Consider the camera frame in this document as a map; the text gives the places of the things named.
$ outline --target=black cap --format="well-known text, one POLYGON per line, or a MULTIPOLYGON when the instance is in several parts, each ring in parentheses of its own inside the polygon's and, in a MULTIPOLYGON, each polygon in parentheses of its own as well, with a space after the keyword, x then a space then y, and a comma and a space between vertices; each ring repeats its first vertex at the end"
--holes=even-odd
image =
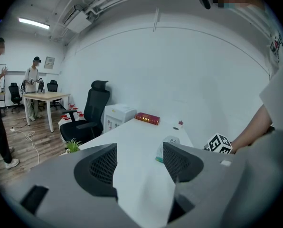
POLYGON ((34 57, 34 61, 39 61, 39 63, 41 63, 41 60, 39 57, 34 57))

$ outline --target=white cable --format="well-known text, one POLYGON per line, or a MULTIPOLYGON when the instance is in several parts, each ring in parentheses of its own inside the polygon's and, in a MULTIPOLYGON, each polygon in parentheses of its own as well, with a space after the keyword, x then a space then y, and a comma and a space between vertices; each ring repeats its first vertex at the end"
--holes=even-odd
MULTIPOLYGON (((22 132, 22 131, 15 130, 14 128, 11 128, 10 130, 11 130, 12 132, 21 132, 21 133, 23 133, 23 134, 26 136, 26 134, 25 134, 24 132, 22 132)), ((29 132, 28 135, 26 136, 26 140, 28 140, 28 139, 31 140, 30 137, 33 136, 34 134, 35 134, 35 131, 29 132)), ((38 153, 38 150, 34 147, 33 140, 31 140, 31 142, 32 142, 32 147, 37 151, 37 154, 38 154, 38 165, 39 165, 39 153, 38 153)))

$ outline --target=potted plant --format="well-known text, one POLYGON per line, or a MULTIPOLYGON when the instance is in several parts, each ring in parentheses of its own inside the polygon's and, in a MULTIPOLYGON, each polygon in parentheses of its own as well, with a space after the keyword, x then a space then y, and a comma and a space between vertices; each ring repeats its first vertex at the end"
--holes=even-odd
POLYGON ((79 151, 79 146, 81 145, 81 142, 78 142, 74 139, 70 141, 66 141, 66 152, 67 153, 74 153, 76 151, 79 151))

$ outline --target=white table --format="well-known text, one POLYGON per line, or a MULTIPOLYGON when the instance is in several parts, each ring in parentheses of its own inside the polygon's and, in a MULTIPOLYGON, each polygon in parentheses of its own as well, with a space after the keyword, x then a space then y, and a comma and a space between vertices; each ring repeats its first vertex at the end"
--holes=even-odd
POLYGON ((174 130, 160 122, 158 126, 132 119, 123 125, 81 145, 81 150, 117 143, 118 164, 113 176, 118 204, 141 227, 158 228, 167 224, 175 184, 164 164, 155 160, 156 151, 169 135, 180 144, 192 143, 185 130, 174 130))
POLYGON ((47 93, 28 93, 23 95, 23 103, 24 103, 24 109, 26 111, 26 118, 27 123, 30 126, 30 121, 28 117, 28 103, 27 99, 32 100, 38 100, 38 101, 45 101, 47 103, 47 117, 48 117, 48 123, 50 125, 51 132, 54 131, 53 124, 52 124, 52 116, 51 116, 51 105, 50 102, 54 100, 58 100, 60 98, 69 97, 71 94, 64 94, 59 92, 47 92, 47 93))

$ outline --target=beige pants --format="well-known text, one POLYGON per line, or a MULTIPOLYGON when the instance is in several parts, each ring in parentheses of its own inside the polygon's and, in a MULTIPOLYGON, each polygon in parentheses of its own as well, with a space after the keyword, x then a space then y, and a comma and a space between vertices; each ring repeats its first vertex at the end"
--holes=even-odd
POLYGON ((33 115, 38 116, 38 101, 33 100, 34 102, 34 110, 32 107, 32 99, 28 99, 28 116, 32 117, 33 115))

